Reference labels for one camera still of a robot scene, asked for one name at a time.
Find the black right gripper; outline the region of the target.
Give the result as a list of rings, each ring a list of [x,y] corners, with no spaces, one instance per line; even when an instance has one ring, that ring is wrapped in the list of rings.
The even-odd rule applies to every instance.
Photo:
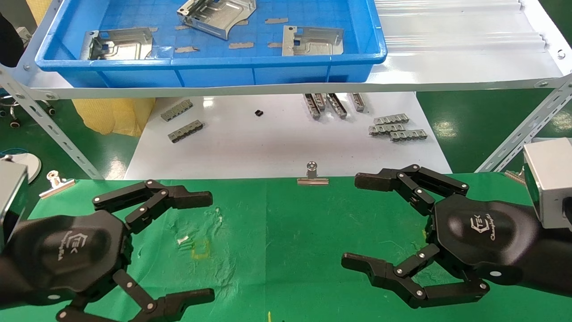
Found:
[[[394,292],[410,308],[480,301],[490,289],[482,279],[501,285],[538,285],[535,247],[541,224],[532,207],[468,199],[468,184],[416,164],[358,173],[355,187],[395,191],[419,214],[433,213],[431,243],[399,265],[365,255],[342,255],[342,267],[364,273],[372,287]],[[446,199],[436,203],[429,192]],[[435,259],[463,281],[428,287],[415,283],[413,277]]]

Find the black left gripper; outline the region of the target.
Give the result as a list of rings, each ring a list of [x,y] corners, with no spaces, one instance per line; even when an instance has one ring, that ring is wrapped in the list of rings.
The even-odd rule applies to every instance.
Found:
[[[189,192],[183,185],[149,180],[94,197],[97,212],[88,216],[59,215],[20,223],[4,248],[4,307],[72,300],[57,313],[58,322],[112,322],[84,309],[88,301],[102,299],[117,285],[140,307],[131,322],[180,321],[189,306],[213,302],[214,290],[151,298],[125,271],[133,252],[130,233],[142,232],[170,208],[212,204],[209,191]],[[125,223],[111,214],[135,205],[138,208]]]

